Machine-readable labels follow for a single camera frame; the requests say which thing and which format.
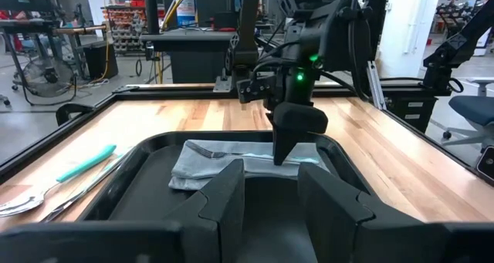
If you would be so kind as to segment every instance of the wooden table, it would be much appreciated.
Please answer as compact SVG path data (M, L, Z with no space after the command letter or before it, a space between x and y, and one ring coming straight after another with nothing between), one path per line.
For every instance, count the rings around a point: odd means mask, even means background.
M494 221L494 188L415 136L389 116L355 98L314 99L337 140L383 202L422 221ZM0 186L0 203L34 184L51 181L91 150L118 150L158 133L180 130L270 130L262 102L236 99L119 101ZM49 194L39 209L0 219L0 230L38 221L83 187L108 161ZM102 184L61 218L74 221Z

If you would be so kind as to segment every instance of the teal utensil handle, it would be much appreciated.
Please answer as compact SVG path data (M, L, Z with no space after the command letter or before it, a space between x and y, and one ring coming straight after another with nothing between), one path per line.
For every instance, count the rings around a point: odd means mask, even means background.
M72 170L69 170L66 173L62 174L61 176L56 178L56 181L59 183L63 183L68 179L75 177L77 174L81 174L84 171L89 170L91 167L96 166L97 164L101 163L103 160L110 157L116 148L117 146L114 144L106 146L95 157L86 160L84 163L80 164L79 166L74 167Z

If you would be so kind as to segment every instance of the fork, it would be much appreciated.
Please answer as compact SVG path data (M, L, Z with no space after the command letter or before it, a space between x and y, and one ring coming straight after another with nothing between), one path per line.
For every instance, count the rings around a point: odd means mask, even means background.
M240 157L248 157L248 158L253 158L253 159L260 159L260 160L273 160L272 155L257 155L253 153L234 153L234 152L215 152L215 151L210 151L205 149L204 147L199 146L196 143L192 143L191 141L186 141L185 146L189 147L192 149L194 152L197 154L206 157L208 159L221 159L227 156L240 156ZM312 163L312 164L318 164L319 161L313 158L298 158L298 157L287 157L285 159L285 162L288 164L300 164L300 163Z

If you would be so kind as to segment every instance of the white wall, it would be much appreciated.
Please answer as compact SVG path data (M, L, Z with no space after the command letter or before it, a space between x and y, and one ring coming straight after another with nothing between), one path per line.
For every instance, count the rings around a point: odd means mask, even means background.
M101 7L104 7L105 4L108 4L108 0L89 0L91 7L91 15L93 16L94 25L100 25L105 21L103 17L103 11ZM96 31L98 36L103 36L101 31Z
M416 77L438 0L389 0L379 60L383 77Z

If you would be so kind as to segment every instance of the gray chair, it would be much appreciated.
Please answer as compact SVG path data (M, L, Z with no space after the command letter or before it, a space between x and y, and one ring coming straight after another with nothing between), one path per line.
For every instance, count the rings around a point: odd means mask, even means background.
M449 140L452 133L458 133L465 138L444 142L443 146L481 143L482 150L494 146L494 97L487 96L486 86L494 83L494 78L468 78L467 81L479 84L478 96L455 96L449 101L449 106L475 128L466 130L448 128L443 137Z

